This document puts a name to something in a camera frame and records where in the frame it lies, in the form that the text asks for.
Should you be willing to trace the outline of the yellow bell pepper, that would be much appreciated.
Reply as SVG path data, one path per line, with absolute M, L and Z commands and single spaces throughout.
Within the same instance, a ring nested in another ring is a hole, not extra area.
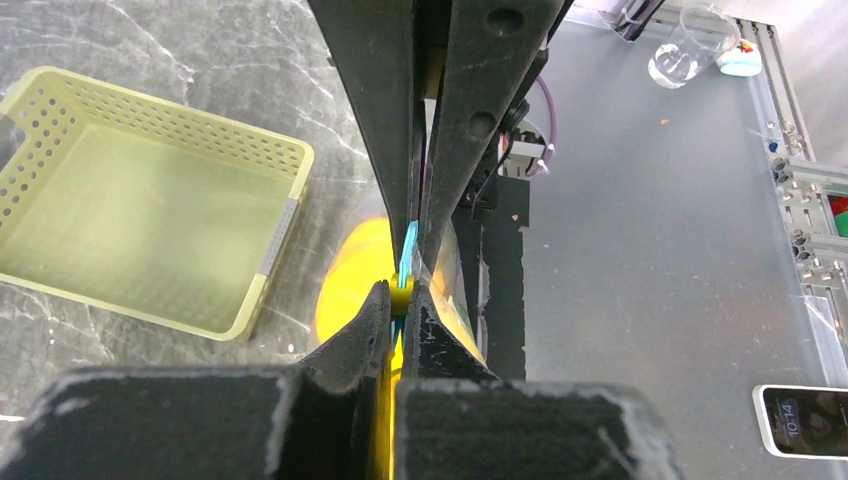
M 314 331 L 326 342 L 359 312 L 375 282 L 395 273 L 389 220 L 373 217 L 344 239 L 324 277 L 314 314 Z

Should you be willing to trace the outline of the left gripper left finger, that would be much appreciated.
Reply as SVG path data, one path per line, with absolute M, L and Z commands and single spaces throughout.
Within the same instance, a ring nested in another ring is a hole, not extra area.
M 306 479 L 309 355 L 290 365 L 70 371 L 30 408 L 1 475 Z

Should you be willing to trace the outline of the clear zip top bag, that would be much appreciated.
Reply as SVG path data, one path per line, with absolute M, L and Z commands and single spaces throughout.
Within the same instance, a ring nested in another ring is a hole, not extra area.
M 429 286 L 410 271 L 414 252 L 406 245 L 398 272 L 306 358 L 306 479 L 369 479 L 377 379 L 394 336 L 404 360 L 393 479 L 481 479 L 494 461 L 495 376 L 441 320 Z

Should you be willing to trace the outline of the pale green perforated basket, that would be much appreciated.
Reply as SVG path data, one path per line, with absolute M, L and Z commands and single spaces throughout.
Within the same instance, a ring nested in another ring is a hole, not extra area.
M 4 282 L 216 341 L 251 336 L 306 191 L 306 142 L 67 70 L 1 103 Z

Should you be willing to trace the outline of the yellow bananas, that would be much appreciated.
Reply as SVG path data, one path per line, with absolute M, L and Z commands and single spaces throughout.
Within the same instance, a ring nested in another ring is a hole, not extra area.
M 391 337 L 391 346 L 381 358 L 369 458 L 369 479 L 394 478 L 394 435 L 396 387 L 402 375 L 403 338 Z

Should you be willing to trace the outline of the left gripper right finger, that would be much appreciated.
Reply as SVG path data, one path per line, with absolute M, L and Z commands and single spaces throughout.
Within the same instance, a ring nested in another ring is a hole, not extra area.
M 616 384 L 509 381 L 472 355 L 425 287 L 396 388 L 398 479 L 679 479 L 661 417 Z

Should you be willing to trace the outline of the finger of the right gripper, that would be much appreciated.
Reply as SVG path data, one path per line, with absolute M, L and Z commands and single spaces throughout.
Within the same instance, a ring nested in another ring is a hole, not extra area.
M 417 206 L 423 148 L 415 1 L 314 0 L 309 6 L 342 80 L 385 204 L 390 252 L 401 258 Z
M 445 229 L 568 1 L 453 1 L 441 49 L 418 246 L 433 270 Z

